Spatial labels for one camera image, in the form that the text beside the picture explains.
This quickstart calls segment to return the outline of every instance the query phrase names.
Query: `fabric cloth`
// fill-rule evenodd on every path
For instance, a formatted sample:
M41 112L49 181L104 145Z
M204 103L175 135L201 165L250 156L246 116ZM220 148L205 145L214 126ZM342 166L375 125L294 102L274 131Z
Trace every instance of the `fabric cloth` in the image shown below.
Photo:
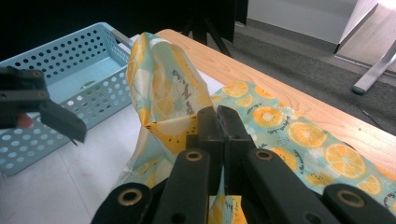
M137 182L152 188L160 183L170 175L177 153L185 149L186 134L198 132L196 113L225 105L238 112L256 147L274 151L308 188L321 194L330 184L346 183L396 215L396 175L254 83L236 80L209 96L184 51L148 33L134 43L127 80L142 128L117 185ZM210 206L209 223L246 223L240 197L224 195L223 178Z

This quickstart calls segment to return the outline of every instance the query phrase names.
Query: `white wall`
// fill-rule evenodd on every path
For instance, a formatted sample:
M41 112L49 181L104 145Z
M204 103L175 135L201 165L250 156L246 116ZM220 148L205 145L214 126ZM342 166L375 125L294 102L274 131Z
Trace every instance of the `white wall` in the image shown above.
M247 17L339 44L355 6L365 9L370 5L362 3L366 1L377 0L249 0Z

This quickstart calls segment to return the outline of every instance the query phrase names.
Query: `gray carpet floor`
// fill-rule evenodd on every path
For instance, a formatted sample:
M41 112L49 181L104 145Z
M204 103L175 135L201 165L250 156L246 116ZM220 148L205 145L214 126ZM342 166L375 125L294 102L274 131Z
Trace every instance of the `gray carpet floor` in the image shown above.
M376 82L358 95L351 87L361 75L346 69L237 32L225 43L237 61L396 135L396 87ZM208 46L218 49L211 38Z

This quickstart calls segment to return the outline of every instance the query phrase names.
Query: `wooden table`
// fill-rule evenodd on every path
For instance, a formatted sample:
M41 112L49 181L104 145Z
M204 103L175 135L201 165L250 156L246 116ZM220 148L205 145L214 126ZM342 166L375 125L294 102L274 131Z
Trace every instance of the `wooden table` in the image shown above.
M322 129L352 145L368 160L396 174L396 136L356 119L180 33L163 30L157 35L181 46L196 68L216 81L224 85L237 79L255 82Z

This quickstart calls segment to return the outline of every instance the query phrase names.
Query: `light blue plastic basket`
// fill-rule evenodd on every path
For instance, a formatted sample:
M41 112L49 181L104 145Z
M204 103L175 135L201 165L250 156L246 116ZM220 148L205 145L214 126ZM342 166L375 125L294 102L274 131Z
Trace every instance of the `light blue plastic basket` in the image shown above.
M40 69L50 98L73 111L90 129L131 103L125 80L132 41L100 22L0 62L0 66ZM30 129L0 132L0 173L15 175L70 140L40 121Z

